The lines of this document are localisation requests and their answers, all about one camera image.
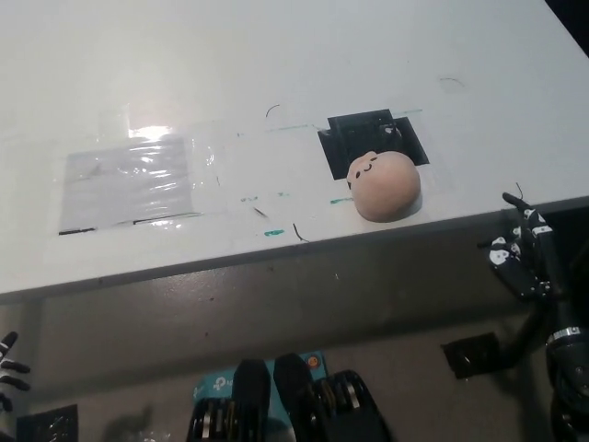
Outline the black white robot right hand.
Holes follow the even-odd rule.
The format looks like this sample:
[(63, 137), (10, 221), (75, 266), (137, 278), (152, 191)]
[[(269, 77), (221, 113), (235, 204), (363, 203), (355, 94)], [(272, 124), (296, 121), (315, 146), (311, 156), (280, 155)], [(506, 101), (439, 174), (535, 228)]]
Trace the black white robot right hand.
[(516, 211), (516, 224), (478, 248), (508, 290), (521, 301), (537, 301), (555, 293), (558, 263), (554, 231), (543, 215), (524, 199), (505, 192), (502, 199)]

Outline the black white robot left hand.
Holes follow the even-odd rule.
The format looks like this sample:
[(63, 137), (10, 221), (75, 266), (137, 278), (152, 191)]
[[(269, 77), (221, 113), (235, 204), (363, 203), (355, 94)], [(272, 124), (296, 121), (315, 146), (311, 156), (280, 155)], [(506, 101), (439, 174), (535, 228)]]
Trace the black white robot left hand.
[(1, 339), (1, 413), (13, 411), (12, 399), (6, 393), (7, 387), (21, 392), (31, 390), (30, 384), (19, 377), (19, 375), (29, 374), (30, 367), (9, 357), (17, 339), (18, 333), (16, 331), (10, 331)]

